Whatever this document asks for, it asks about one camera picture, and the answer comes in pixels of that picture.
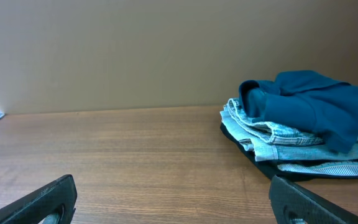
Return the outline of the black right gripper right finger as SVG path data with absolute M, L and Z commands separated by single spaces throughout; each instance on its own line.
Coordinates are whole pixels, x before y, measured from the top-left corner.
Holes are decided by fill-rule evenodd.
M 281 177 L 273 177 L 269 199 L 278 224 L 358 224 L 358 216 Z

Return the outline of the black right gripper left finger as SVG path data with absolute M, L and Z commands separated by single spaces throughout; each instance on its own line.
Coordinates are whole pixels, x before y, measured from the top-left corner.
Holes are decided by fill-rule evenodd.
M 70 224 L 77 200 L 74 178 L 66 174 L 0 209 L 0 224 Z

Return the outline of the teal blue polo shirt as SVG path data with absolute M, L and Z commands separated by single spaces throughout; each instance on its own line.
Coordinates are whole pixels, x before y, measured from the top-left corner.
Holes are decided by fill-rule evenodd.
M 239 86 L 239 102 L 254 121 L 317 134 L 337 152 L 348 153 L 358 138 L 358 86 L 312 70 L 247 80 Z

